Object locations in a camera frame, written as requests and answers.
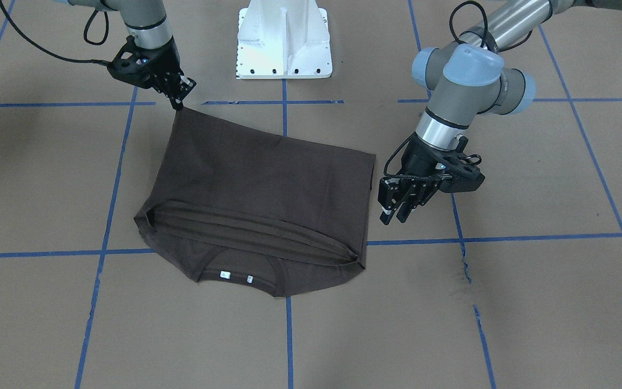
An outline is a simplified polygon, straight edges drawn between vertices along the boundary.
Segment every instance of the robotic arm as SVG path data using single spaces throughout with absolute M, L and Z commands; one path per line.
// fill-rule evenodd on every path
M 437 49 L 427 48 L 415 57 L 412 77 L 432 91 L 417 129 L 398 147 L 383 169 L 378 202 L 381 220 L 394 215 L 404 223 L 417 206 L 435 192 L 471 192 L 484 182 L 477 165 L 479 155 L 465 155 L 467 130 L 477 114 L 508 115 L 526 109 L 536 86 L 528 74 L 504 68 L 499 52 L 512 49 L 518 39 L 531 33 L 553 15 L 584 5 L 622 10 L 622 0 L 509 0 L 491 16 Z M 388 165 L 403 148 L 402 168 L 388 173 Z
M 162 0 L 55 0 L 98 11 L 119 11 L 129 36 L 107 70 L 112 77 L 143 89 L 153 88 L 183 108 L 195 81 L 184 76 Z

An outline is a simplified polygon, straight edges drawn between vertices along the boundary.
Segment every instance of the blue cap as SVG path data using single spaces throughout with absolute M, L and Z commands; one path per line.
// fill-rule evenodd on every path
M 536 96 L 536 82 L 534 82 L 533 77 L 529 76 L 529 74 L 524 71 L 520 71 L 520 73 L 525 77 L 525 93 L 523 93 L 523 99 L 520 100 L 520 104 L 508 113 L 509 115 L 512 113 L 520 113 L 527 109 L 531 102 L 534 101 L 534 96 Z
M 417 81 L 417 84 L 423 86 L 424 88 L 428 88 L 427 64 L 429 63 L 429 58 L 434 50 L 436 50 L 436 47 L 425 48 L 420 51 L 416 57 L 414 57 L 414 61 L 412 62 L 412 78 L 414 81 Z
M 499 79 L 503 64 L 503 58 L 494 52 L 461 44 L 445 64 L 443 76 L 459 85 L 486 86 Z

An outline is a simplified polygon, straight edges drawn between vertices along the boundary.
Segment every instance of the white mounting plate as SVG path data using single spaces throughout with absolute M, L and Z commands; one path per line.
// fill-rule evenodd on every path
M 239 11 L 239 46 L 237 46 L 236 77 L 240 79 L 282 79 L 282 78 L 326 78 L 333 74 L 333 60 L 330 56 L 330 35 L 328 30 L 328 12 L 318 8 L 315 1 L 309 4 L 309 18 L 315 18 L 319 11 L 319 20 L 325 26 L 323 32 L 326 39 L 309 39 L 313 32 L 308 30 L 307 23 L 316 20 L 291 25 L 287 14 L 293 10 L 280 9 L 280 17 L 275 25 L 262 25 L 263 19 L 257 19 L 259 39 L 242 38 L 242 23 L 249 11 L 244 8 Z

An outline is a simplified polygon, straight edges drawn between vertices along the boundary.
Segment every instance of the black cable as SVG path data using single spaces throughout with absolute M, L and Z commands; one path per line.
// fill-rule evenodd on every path
M 452 37 L 455 39 L 455 42 L 459 44 L 464 43 L 464 41 L 462 41 L 455 33 L 455 28 L 452 27 L 452 20 L 455 19 L 455 14 L 457 13 L 457 11 L 459 11 L 460 8 L 464 7 L 465 5 L 474 5 L 475 7 L 479 8 L 479 11 L 482 13 L 482 19 L 484 19 L 484 35 L 481 37 L 482 38 L 481 47 L 483 49 L 484 40 L 486 39 L 486 36 L 489 34 L 489 18 L 486 16 L 486 10 L 484 10 L 484 7 L 482 7 L 482 5 L 477 2 L 472 2 L 472 1 L 464 2 L 458 5 L 457 7 L 455 7 L 454 10 L 452 10 L 452 13 L 450 14 L 450 21 L 448 22 L 448 24 L 450 25 L 450 33 L 452 34 Z
M 518 47 L 518 46 L 520 46 L 521 44 L 523 44 L 523 43 L 525 43 L 526 41 L 528 41 L 529 37 L 531 37 L 531 30 L 529 30 L 528 36 L 526 36 L 526 37 L 525 37 L 525 39 L 523 39 L 523 40 L 521 40 L 520 42 L 518 42 L 518 43 L 514 44 L 513 46 L 509 46 L 509 47 L 506 47 L 506 48 L 505 48 L 505 49 L 503 49 L 503 50 L 499 50 L 498 52 L 504 52 L 504 51 L 508 51 L 508 50 L 511 50 L 511 49 L 515 49 L 515 47 Z
M 412 139 L 412 135 L 408 136 L 408 138 L 405 139 L 404 142 L 402 142 L 402 145 L 400 145 L 400 147 L 398 147 L 397 150 L 393 152 L 393 155 L 391 155 L 390 158 L 388 158 L 388 160 L 386 161 L 386 164 L 383 166 L 383 175 L 390 179 L 425 180 L 425 182 L 429 182 L 430 180 L 442 179 L 440 174 L 430 175 L 427 177 L 420 177 L 420 176 L 413 176 L 413 175 L 391 175 L 390 173 L 388 173 L 388 165 L 390 165 L 390 162 L 393 162 L 393 158 L 395 158 L 397 153 L 399 153 L 400 150 L 402 150 L 402 148 L 410 141 L 410 139 Z
M 67 62 L 73 62 L 76 64 L 98 64 L 98 65 L 102 65 L 102 66 L 109 66 L 111 65 L 111 62 L 109 61 L 104 61 L 102 59 L 73 59 L 73 58 L 67 58 L 67 57 L 62 57 L 61 55 L 57 55 L 54 54 L 54 52 L 51 52 L 47 49 L 45 49 L 44 47 L 40 46 L 39 44 L 33 42 L 32 39 L 30 39 L 29 37 L 27 37 L 27 35 L 25 35 L 19 28 L 18 26 L 13 22 L 13 20 L 11 20 L 11 15 L 9 15 L 9 13 L 7 12 L 6 8 L 4 7 L 2 0 L 0 0 L 0 8 L 2 8 L 2 12 L 4 13 L 4 15 L 6 16 L 6 20 L 8 20 L 8 22 L 11 24 L 11 27 L 13 27 L 14 30 L 16 30 L 16 32 L 23 37 L 23 39 L 25 39 L 26 41 L 28 41 L 28 43 L 32 44 L 32 46 L 37 47 L 37 49 L 40 49 L 42 52 L 51 55 L 52 57 L 56 58 L 56 59 L 61 59 L 63 61 L 67 61 Z
M 99 13 L 98 10 L 93 11 L 93 15 L 86 22 L 86 27 L 83 29 L 83 40 L 88 44 L 92 44 L 94 46 L 101 46 L 104 42 L 107 42 L 107 36 L 109 36 L 109 17 L 107 16 L 107 12 L 104 13 L 104 37 L 99 42 L 93 42 L 88 39 L 88 30 L 91 28 L 91 24 L 93 24 L 94 17 Z

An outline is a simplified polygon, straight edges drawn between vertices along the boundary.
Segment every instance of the white plastic base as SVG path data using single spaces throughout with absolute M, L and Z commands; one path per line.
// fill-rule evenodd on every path
M 237 38 L 237 78 L 333 74 L 328 13 L 315 0 L 251 0 L 239 12 Z

